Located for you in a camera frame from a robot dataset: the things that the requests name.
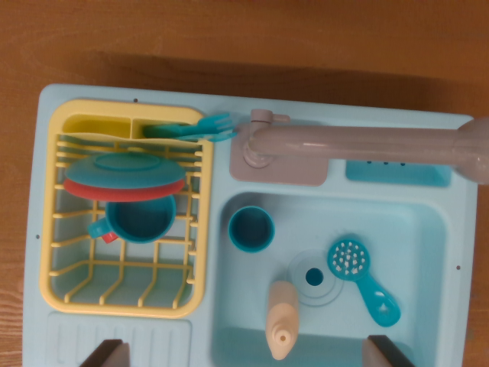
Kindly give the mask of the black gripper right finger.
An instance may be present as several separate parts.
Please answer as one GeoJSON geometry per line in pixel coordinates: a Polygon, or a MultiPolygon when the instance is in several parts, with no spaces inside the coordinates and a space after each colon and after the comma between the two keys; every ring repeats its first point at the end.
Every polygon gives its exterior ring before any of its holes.
{"type": "Polygon", "coordinates": [[[370,335],[362,341],[363,367],[414,367],[407,356],[385,335],[370,335]]]}

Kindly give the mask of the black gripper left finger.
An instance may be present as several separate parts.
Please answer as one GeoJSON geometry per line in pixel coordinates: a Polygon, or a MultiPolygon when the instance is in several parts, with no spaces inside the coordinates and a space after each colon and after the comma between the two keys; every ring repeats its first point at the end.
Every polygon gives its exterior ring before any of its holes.
{"type": "Polygon", "coordinates": [[[129,367],[130,346],[121,339],[105,339],[80,367],[129,367]]]}

